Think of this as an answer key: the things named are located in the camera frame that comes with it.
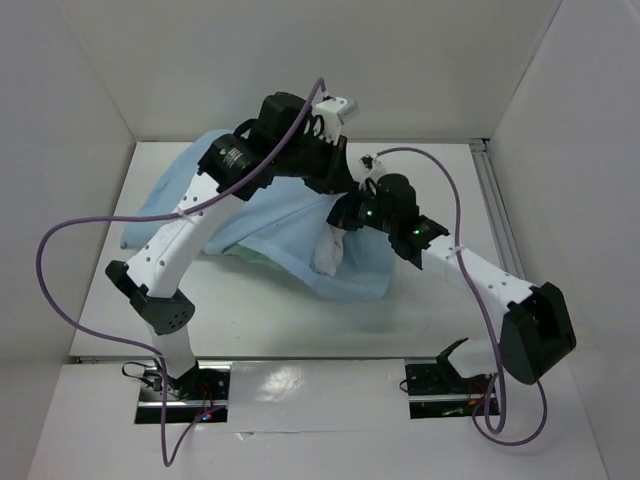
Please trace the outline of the light blue green pillowcase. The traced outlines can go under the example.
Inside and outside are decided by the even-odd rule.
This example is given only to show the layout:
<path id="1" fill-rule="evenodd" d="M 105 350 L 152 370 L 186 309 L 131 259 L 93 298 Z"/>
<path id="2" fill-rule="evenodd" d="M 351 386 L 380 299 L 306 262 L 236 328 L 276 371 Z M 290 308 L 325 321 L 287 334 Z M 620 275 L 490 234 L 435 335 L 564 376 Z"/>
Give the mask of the light blue green pillowcase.
<path id="1" fill-rule="evenodd" d="M 395 266 L 384 233 L 371 228 L 346 231 L 343 259 L 334 277 L 311 266 L 319 234 L 337 199 L 312 191 L 300 179 L 277 177 L 223 223 L 201 252 L 234 255 L 284 270 L 332 301 L 379 300 L 389 288 Z"/>

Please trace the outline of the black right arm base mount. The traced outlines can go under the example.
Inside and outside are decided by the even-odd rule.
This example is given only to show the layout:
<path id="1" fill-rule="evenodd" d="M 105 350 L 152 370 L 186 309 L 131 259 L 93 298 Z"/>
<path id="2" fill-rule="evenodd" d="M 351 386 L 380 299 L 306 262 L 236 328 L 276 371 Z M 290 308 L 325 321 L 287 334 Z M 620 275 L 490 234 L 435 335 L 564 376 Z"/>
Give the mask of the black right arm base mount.
<path id="1" fill-rule="evenodd" d="M 490 375 L 462 377 L 450 362 L 450 356 L 467 338 L 455 341 L 435 357 L 406 360 L 405 378 L 398 384 L 408 396 L 409 415 L 412 420 L 471 417 L 485 411 L 490 416 L 500 413 L 498 400 L 492 394 L 485 408 Z"/>

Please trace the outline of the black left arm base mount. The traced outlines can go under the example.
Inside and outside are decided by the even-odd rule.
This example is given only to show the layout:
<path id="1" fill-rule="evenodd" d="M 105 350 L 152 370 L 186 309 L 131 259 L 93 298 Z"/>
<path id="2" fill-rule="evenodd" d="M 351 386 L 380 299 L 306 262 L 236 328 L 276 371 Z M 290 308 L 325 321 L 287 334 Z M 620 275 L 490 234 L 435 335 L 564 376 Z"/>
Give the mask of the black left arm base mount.
<path id="1" fill-rule="evenodd" d="M 140 383 L 134 423 L 159 425 L 162 382 L 159 367 L 149 362 L 128 361 L 121 374 Z M 203 424 L 226 423 L 231 385 L 231 365 L 199 362 L 199 370 L 167 390 L 166 423 L 189 424 L 196 416 Z"/>

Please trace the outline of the white pillow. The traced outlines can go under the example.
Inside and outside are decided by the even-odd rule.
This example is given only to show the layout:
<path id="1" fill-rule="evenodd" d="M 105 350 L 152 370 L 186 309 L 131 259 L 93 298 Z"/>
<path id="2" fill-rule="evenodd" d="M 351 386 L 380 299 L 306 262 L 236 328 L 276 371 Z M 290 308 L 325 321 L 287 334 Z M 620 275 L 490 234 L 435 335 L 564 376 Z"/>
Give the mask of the white pillow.
<path id="1" fill-rule="evenodd" d="M 344 235 L 346 231 L 326 225 L 319 234 L 311 266 L 319 274 L 334 277 L 344 255 Z"/>

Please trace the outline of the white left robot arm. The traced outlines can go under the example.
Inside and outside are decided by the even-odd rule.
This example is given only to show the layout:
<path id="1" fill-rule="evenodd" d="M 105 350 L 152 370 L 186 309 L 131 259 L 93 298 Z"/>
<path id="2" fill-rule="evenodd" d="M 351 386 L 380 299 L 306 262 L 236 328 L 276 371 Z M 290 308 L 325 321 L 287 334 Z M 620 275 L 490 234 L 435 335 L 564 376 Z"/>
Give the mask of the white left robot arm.
<path id="1" fill-rule="evenodd" d="M 267 96 L 257 118 L 207 148 L 171 219 L 129 260 L 108 264 L 107 277 L 152 332 L 161 385 L 172 397 L 187 398 L 197 387 L 187 332 L 195 307 L 179 289 L 188 267 L 223 222 L 277 177 L 299 178 L 318 194 L 352 187 L 341 129 L 357 112 L 354 100 L 328 92 L 318 103 Z"/>

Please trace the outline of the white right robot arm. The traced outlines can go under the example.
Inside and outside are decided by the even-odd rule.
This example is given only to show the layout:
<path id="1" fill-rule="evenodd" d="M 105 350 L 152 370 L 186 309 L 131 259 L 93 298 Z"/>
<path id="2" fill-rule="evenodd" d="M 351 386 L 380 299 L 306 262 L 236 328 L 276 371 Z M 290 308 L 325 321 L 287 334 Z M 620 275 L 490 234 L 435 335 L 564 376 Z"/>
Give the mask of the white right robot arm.
<path id="1" fill-rule="evenodd" d="M 559 288 L 519 279 L 457 245 L 445 227 L 420 213 L 405 176 L 387 174 L 347 193 L 327 221 L 344 230 L 369 227 L 386 234 L 397 256 L 483 301 L 493 334 L 458 340 L 441 353 L 436 379 L 444 390 L 460 391 L 471 377 L 499 370 L 532 385 L 575 348 Z"/>

